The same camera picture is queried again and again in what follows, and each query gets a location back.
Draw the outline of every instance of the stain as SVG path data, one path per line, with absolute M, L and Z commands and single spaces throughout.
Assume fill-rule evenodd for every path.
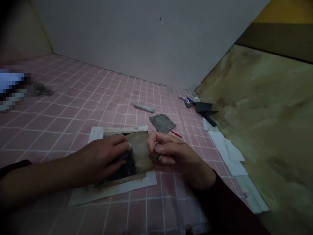
M 244 66 L 249 66 L 257 63 L 259 60 L 261 60 L 263 53 L 260 53 L 259 51 L 255 50 L 249 50 L 249 51 L 244 51 L 241 54 L 244 57 L 245 64 Z
M 284 178 L 286 183 L 298 183 L 306 188 L 312 187 L 312 185 L 310 185 L 312 175 L 306 175 L 303 169 L 287 164 L 283 160 L 283 157 L 270 157 L 267 163 L 275 172 Z
M 231 99 L 224 99 L 223 97 L 220 97 L 216 101 L 216 105 L 221 106 L 223 108 L 226 107 L 226 106 L 237 107 L 235 101 L 233 101 Z

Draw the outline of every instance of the forearm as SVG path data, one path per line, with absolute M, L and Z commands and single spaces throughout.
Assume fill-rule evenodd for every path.
M 7 173 L 0 180 L 0 206 L 13 211 L 45 195 L 66 189 L 67 158 L 33 164 Z

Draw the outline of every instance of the pink checkered tablecloth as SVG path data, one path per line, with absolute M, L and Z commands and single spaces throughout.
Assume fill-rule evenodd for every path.
M 0 167 L 29 159 L 34 163 L 65 157 L 87 144 L 92 126 L 136 127 L 166 114 L 183 137 L 246 203 L 201 117 L 185 107 L 187 91 L 136 79 L 59 55 L 23 62 L 38 81 L 53 87 L 32 107 L 0 114 Z M 133 107 L 154 107 L 154 114 Z M 186 225 L 206 222 L 181 175 L 157 172 L 158 184 L 69 207 L 71 190 L 42 198 L 13 215 L 18 234 L 184 234 Z

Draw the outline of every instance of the black object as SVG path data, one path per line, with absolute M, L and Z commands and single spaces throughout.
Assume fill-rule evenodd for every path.
M 202 115 L 202 117 L 204 117 L 213 127 L 216 127 L 217 124 L 215 121 L 213 121 L 209 115 L 207 115 L 206 113 L 200 112 L 200 114 Z
M 218 111 L 211 110 L 212 108 L 211 103 L 204 103 L 204 102 L 196 102 L 196 111 L 202 115 L 213 127 L 217 126 L 216 122 L 213 121 L 209 115 L 216 114 Z
M 196 111 L 198 113 L 206 113 L 206 114 L 216 114 L 218 111 L 211 110 L 213 104 L 196 102 Z
M 184 103 L 185 104 L 185 106 L 187 107 L 187 108 L 192 108 L 192 105 L 191 104 L 188 104 L 188 103 Z
M 47 89 L 43 84 L 41 83 L 36 83 L 35 84 L 36 87 L 36 96 L 40 96 L 40 95 L 46 95 L 46 96 L 50 96 L 53 95 L 54 92 L 50 89 Z
M 169 119 L 169 117 L 166 116 L 165 114 L 155 115 L 153 117 L 150 117 L 149 119 L 152 125 L 159 132 L 165 134 L 167 134 L 170 130 L 172 130 L 176 126 L 176 124 L 172 122 L 171 119 Z

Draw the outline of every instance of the wrist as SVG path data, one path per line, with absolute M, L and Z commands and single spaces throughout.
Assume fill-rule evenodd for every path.
M 209 189 L 216 181 L 216 174 L 202 159 L 188 173 L 183 174 L 184 179 L 194 189 Z

